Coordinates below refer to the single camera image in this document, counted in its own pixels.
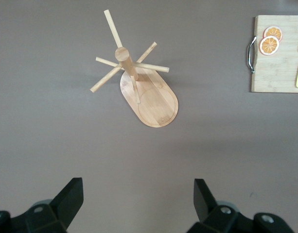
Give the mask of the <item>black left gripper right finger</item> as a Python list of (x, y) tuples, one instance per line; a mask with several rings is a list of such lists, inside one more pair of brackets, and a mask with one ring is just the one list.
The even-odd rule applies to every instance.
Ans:
[(189, 233), (291, 233), (291, 227), (279, 216), (257, 213), (249, 219), (229, 205), (218, 204), (205, 180), (195, 179), (193, 203), (199, 221)]

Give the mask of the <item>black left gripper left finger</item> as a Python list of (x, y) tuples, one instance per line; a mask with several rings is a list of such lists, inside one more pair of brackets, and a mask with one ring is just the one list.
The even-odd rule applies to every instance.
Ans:
[(66, 233), (83, 201), (83, 180), (72, 178), (54, 199), (39, 201), (19, 216), (0, 211), (0, 233)]

